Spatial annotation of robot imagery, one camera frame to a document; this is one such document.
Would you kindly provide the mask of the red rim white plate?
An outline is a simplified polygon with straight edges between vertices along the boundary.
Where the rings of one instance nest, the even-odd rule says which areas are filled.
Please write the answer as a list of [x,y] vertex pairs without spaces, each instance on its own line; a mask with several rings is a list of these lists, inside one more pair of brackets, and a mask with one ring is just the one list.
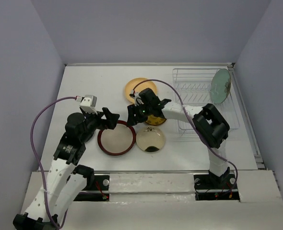
[[100,130],[97,143],[101,151],[109,156],[121,156],[129,152],[136,142],[136,132],[127,122],[118,120],[114,129]]

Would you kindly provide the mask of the light blue flower plate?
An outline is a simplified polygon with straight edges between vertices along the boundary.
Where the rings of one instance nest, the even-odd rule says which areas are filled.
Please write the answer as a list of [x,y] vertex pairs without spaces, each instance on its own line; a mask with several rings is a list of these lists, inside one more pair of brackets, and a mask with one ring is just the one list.
[[231,89],[231,75],[227,69],[218,70],[211,82],[210,97],[215,104],[223,103]]

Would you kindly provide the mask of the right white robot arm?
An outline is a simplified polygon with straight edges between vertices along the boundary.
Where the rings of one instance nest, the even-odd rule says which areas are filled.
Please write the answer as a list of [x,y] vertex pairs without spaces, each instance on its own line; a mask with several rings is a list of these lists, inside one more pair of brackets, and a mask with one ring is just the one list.
[[226,183],[230,167],[226,158],[225,140],[230,126],[213,104],[197,107],[176,103],[170,99],[160,100],[150,88],[141,92],[132,90],[129,96],[134,100],[134,104],[128,106],[129,126],[145,122],[150,115],[191,124],[208,148],[210,185],[219,188]]

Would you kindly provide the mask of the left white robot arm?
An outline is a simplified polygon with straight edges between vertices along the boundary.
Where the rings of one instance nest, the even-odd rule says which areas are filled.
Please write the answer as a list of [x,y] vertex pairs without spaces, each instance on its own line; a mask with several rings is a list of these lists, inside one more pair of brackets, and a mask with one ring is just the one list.
[[17,230],[59,230],[63,227],[67,211],[83,189],[94,185],[94,170],[80,165],[94,132],[114,129],[120,118],[104,107],[101,112],[85,111],[68,116],[63,134],[53,155],[50,169],[43,173],[43,184],[23,214],[13,220]]

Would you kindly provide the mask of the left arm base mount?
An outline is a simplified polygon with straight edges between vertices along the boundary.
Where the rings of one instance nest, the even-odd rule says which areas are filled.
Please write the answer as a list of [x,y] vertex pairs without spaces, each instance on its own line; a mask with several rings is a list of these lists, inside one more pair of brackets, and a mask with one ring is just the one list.
[[87,182],[87,185],[78,193],[76,202],[107,202],[109,201],[109,181],[107,174],[94,176],[94,180]]

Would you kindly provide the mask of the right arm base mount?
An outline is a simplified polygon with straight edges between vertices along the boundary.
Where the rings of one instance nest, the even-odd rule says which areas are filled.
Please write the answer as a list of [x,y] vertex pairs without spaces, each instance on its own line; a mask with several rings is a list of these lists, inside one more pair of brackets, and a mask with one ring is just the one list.
[[230,174],[226,180],[220,184],[210,181],[208,174],[194,175],[195,198],[197,201],[214,200],[240,200],[235,175]]

